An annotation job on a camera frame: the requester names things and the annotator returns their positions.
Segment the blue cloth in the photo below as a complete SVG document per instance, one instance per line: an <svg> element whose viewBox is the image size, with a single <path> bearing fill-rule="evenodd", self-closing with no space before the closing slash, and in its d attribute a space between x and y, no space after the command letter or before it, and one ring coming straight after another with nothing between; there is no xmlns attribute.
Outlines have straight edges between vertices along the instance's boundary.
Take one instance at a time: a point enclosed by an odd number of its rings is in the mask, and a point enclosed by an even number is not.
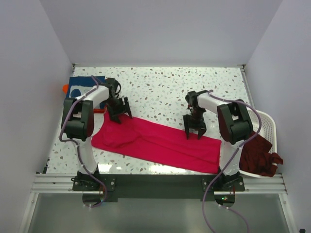
<svg viewBox="0 0 311 233"><path fill-rule="evenodd" d="M99 80L105 83L105 76L96 76ZM70 77L68 83L68 92L66 94L66 98L76 98L86 92L88 92L93 86L95 86L95 82L91 78L91 76L77 76ZM101 103L99 108L104 108L105 104Z"/></svg>

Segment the dark red towel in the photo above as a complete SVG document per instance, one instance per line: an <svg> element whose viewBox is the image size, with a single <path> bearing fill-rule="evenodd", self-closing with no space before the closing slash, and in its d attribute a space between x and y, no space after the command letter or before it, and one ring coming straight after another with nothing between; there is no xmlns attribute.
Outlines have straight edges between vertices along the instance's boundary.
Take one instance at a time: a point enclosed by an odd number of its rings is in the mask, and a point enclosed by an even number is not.
<svg viewBox="0 0 311 233"><path fill-rule="evenodd" d="M217 173L220 140L204 136L198 140L193 133L187 140L183 130L127 115L121 115L120 120L122 124L117 124L105 114L92 146L160 164Z"/></svg>
<svg viewBox="0 0 311 233"><path fill-rule="evenodd" d="M272 163L283 164L283 160L277 153L269 153L271 147L272 144L260 135L246 143L241 154L240 169L262 176L274 176L277 166Z"/></svg>

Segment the terrazzo tabletop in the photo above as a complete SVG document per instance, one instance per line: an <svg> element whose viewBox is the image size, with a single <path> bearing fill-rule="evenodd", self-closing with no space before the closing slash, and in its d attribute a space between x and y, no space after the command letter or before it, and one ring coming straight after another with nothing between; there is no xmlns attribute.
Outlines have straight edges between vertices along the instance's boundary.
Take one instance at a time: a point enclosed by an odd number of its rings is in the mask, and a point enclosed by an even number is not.
<svg viewBox="0 0 311 233"><path fill-rule="evenodd" d="M73 76L106 76L122 85L120 96L129 98L132 115L154 123L184 130L183 115L189 114L185 96L189 91L214 90L214 95L249 102L239 68L210 67L76 67ZM104 117L95 114L96 134ZM204 113L205 136L220 138L217 117ZM47 173L76 174L80 165L72 143L58 139L57 126ZM101 174L200 174L93 148Z"/></svg>

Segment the maroon cloth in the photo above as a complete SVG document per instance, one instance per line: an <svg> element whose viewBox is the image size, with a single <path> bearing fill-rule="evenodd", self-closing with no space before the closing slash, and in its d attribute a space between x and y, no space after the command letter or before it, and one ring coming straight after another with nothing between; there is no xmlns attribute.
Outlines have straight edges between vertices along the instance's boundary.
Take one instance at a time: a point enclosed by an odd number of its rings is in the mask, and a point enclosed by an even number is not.
<svg viewBox="0 0 311 233"><path fill-rule="evenodd" d="M217 173L221 140L190 134L140 118L119 116L122 124L105 114L104 124L93 136L92 146L151 162Z"/></svg>
<svg viewBox="0 0 311 233"><path fill-rule="evenodd" d="M283 164L283 160L277 153L269 153L272 144L260 135L246 143L243 147L240 169L246 172L258 174L261 176L274 176L276 173L276 164Z"/></svg>

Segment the red fabric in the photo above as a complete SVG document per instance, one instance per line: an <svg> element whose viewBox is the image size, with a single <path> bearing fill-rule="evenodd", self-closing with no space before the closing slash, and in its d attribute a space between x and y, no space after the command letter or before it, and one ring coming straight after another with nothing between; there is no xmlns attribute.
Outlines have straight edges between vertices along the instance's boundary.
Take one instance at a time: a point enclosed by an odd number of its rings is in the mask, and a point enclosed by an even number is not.
<svg viewBox="0 0 311 233"><path fill-rule="evenodd" d="M278 154L269 153L271 147L272 144L260 135L246 143L241 154L240 169L262 176L274 176L277 166L272 163L283 164L283 160Z"/></svg>
<svg viewBox="0 0 311 233"><path fill-rule="evenodd" d="M198 140L190 134L140 118L119 116L122 124L105 114L104 124L93 136L92 146L134 158L185 168L217 173L221 141L209 137Z"/></svg>

